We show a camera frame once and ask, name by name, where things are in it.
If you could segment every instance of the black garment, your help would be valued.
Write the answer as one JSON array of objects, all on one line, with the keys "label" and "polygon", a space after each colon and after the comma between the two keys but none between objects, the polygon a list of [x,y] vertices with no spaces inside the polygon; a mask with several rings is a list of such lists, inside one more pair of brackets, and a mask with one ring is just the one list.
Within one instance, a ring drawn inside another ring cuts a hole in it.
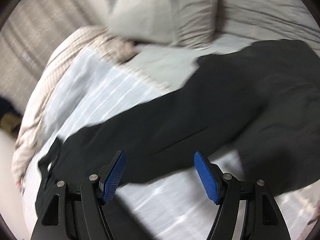
[{"label": "black garment", "polygon": [[235,145],[247,180],[280,194],[319,179],[320,59],[305,43],[260,41],[197,62],[183,88],[57,139],[39,162],[37,212],[57,181],[98,172],[117,150],[128,154],[121,183],[143,183],[192,166],[196,150],[211,154],[244,128]]},{"label": "black garment", "polygon": [[82,128],[62,145],[56,139],[39,162],[42,182],[36,210],[40,212],[57,181],[82,181],[118,150],[127,154],[121,184],[144,183],[189,168],[197,150],[211,154],[235,138],[262,105],[241,72],[223,65],[202,66],[183,88]]},{"label": "black garment", "polygon": [[247,181],[274,195],[320,179],[320,59],[302,41],[259,41],[240,52],[198,60],[236,67],[268,101],[235,140]]}]

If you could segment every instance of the blue gripper pad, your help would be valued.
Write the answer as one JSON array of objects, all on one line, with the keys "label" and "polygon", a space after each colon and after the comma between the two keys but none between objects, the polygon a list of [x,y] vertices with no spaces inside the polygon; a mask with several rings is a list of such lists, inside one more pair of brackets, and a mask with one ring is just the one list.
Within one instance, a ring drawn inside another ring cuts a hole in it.
[{"label": "blue gripper pad", "polygon": [[218,193],[217,181],[214,179],[213,174],[205,163],[204,159],[199,152],[194,156],[195,167],[201,179],[202,185],[207,193],[209,199],[211,199],[216,205],[218,205],[220,197]]},{"label": "blue gripper pad", "polygon": [[115,195],[126,164],[125,153],[121,153],[103,185],[103,201],[107,203]]}]

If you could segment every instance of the dark object on floor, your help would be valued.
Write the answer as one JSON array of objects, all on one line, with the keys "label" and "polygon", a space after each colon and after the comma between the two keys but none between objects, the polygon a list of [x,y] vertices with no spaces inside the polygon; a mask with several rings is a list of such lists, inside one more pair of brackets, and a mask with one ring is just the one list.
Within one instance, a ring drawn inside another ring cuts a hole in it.
[{"label": "dark object on floor", "polygon": [[[121,221],[122,235],[112,228],[119,214],[109,217],[106,196],[111,200],[124,170],[126,155],[118,151],[110,164],[84,181],[67,185],[59,181],[52,189],[38,217],[31,240],[124,240],[149,239],[138,224]],[[281,211],[265,186],[257,182],[238,181],[211,164],[200,152],[194,163],[210,199],[219,205],[208,240],[231,240],[236,226],[240,200],[246,201],[241,240],[290,240]]]},{"label": "dark object on floor", "polygon": [[11,136],[17,137],[21,125],[21,115],[11,103],[0,97],[0,128]]}]

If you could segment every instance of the pillowcase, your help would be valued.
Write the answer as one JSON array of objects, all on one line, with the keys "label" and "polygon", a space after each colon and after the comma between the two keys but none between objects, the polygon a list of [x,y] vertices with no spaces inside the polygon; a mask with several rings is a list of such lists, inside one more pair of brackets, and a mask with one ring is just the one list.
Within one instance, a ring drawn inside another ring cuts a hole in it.
[{"label": "pillowcase", "polygon": [[117,0],[109,30],[136,41],[207,48],[216,7],[217,0]]},{"label": "pillowcase", "polygon": [[117,0],[109,19],[112,34],[136,41],[172,44],[171,0]]}]

